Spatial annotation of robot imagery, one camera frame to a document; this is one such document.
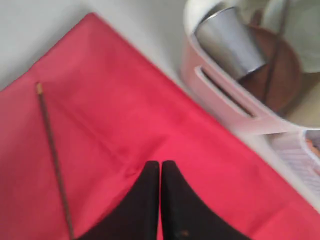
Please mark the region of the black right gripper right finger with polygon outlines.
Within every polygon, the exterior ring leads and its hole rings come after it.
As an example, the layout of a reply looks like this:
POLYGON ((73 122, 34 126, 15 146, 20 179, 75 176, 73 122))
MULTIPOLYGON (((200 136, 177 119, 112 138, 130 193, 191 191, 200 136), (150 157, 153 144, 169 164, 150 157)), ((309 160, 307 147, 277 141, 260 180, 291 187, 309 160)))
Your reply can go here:
POLYGON ((172 160, 162 163, 160 212, 164 240, 248 240, 201 200, 172 160))

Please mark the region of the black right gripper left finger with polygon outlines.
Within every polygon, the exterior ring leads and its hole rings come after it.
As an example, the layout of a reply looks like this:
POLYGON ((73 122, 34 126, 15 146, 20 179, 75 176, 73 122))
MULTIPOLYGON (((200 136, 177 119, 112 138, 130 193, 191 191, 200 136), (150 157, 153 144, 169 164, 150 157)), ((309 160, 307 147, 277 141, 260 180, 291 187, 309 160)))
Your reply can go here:
POLYGON ((121 202, 81 240, 155 240, 159 219, 160 165, 147 161, 121 202))

